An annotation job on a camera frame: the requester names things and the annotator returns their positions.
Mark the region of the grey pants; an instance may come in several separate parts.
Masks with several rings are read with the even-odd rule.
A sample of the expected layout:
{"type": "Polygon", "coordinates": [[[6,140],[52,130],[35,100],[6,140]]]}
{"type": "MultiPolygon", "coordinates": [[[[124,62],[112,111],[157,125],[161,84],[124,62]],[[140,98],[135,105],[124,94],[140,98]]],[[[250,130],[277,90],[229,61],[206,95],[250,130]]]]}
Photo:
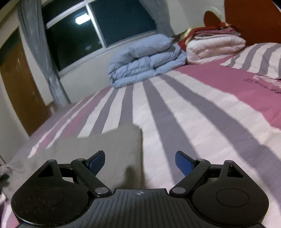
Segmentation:
{"type": "Polygon", "coordinates": [[[47,160],[66,164],[104,151],[105,165],[97,175],[99,180],[111,190],[142,188],[145,186],[142,140],[142,130],[131,123],[87,138],[59,138],[49,149],[39,149],[31,158],[23,152],[15,155],[10,163],[1,167],[1,174],[9,175],[1,187],[10,199],[47,160]]]}

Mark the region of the striped pink bed sheet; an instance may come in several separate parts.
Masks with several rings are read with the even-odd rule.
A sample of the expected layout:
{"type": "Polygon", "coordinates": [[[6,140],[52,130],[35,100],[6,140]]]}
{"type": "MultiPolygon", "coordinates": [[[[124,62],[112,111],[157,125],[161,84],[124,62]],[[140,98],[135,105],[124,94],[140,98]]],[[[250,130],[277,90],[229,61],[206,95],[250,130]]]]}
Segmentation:
{"type": "Polygon", "coordinates": [[[142,130],[145,185],[171,188],[183,175],[177,151],[212,163],[235,161],[266,192],[263,221],[280,227],[280,80],[223,66],[182,66],[120,89],[106,87],[47,120],[1,172],[19,183],[48,159],[84,157],[92,134],[127,123],[142,130]]]}

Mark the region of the brown wooden door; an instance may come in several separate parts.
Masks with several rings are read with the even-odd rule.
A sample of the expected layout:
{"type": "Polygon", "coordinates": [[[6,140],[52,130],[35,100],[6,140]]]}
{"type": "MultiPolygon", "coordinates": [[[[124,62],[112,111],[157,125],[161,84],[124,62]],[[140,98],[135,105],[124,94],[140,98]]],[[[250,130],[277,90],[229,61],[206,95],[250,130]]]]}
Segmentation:
{"type": "Polygon", "coordinates": [[[17,117],[31,136],[49,119],[50,111],[37,89],[21,42],[1,63],[1,77],[17,117]]]}

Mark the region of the folded light blue duvet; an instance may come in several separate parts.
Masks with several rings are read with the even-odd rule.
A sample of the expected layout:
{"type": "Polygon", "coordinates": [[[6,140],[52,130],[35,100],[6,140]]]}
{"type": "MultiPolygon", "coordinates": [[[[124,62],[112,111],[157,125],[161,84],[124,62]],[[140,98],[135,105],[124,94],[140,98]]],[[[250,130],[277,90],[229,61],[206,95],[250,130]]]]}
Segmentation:
{"type": "Polygon", "coordinates": [[[130,43],[109,63],[110,85],[121,88],[186,64],[186,52],[172,38],[156,34],[130,43]]]}

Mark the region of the folded white pink blanket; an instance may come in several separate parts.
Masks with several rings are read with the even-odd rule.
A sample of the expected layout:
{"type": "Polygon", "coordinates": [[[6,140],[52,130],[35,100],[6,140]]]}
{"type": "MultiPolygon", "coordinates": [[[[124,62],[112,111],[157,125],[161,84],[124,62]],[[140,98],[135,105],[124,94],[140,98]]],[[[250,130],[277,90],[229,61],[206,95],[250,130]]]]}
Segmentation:
{"type": "Polygon", "coordinates": [[[186,46],[187,62],[204,64],[239,53],[246,41],[235,35],[193,39],[186,46]]]}

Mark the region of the striped pillow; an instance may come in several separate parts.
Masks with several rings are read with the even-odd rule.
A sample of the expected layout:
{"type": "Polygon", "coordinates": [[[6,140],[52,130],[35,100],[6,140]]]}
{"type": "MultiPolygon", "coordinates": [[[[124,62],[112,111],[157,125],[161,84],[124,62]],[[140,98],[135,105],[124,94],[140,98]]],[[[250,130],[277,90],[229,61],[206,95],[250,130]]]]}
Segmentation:
{"type": "Polygon", "coordinates": [[[272,79],[280,79],[280,44],[254,44],[221,65],[272,79]]]}

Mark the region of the red gold folded cloth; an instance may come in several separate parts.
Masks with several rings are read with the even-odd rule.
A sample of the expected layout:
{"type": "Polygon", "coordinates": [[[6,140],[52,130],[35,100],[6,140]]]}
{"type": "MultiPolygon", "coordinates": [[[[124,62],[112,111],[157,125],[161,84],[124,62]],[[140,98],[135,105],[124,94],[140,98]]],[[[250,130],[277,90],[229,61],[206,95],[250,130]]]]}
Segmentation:
{"type": "Polygon", "coordinates": [[[205,27],[197,27],[187,28],[184,32],[175,36],[174,41],[178,43],[182,50],[186,49],[189,41],[196,35],[217,35],[217,34],[226,34],[226,33],[235,33],[238,32],[238,28],[235,25],[231,25],[226,22],[221,22],[217,26],[205,26],[205,27]]]}

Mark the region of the dark window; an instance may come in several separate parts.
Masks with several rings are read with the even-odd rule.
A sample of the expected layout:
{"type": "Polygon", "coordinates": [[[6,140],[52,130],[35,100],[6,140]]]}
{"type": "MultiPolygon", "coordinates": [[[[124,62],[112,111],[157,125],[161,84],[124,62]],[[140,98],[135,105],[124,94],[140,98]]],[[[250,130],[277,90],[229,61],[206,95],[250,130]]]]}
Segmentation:
{"type": "Polygon", "coordinates": [[[48,1],[41,9],[58,71],[92,53],[156,30],[139,1],[48,1]]]}

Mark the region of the red wooden headboard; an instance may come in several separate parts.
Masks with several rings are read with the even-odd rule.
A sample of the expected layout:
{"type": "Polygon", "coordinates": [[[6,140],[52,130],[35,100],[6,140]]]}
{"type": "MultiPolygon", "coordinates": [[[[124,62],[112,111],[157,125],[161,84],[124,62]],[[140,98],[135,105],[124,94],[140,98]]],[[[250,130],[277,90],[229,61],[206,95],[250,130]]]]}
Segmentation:
{"type": "Polygon", "coordinates": [[[225,22],[233,25],[246,45],[280,43],[280,9],[272,1],[224,1],[225,22]]]}

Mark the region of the grey curtain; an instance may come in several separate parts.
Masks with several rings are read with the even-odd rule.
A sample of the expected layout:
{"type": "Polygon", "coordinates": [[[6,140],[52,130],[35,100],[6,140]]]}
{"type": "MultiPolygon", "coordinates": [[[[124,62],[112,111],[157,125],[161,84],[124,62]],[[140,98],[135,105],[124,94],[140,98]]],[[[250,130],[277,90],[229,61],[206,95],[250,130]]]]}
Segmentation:
{"type": "Polygon", "coordinates": [[[164,0],[139,0],[139,3],[154,20],[157,32],[172,37],[174,32],[170,24],[168,4],[164,0]]]}
{"type": "Polygon", "coordinates": [[[25,40],[47,81],[54,103],[60,107],[70,104],[50,56],[42,18],[41,1],[19,1],[17,10],[25,40]]]}

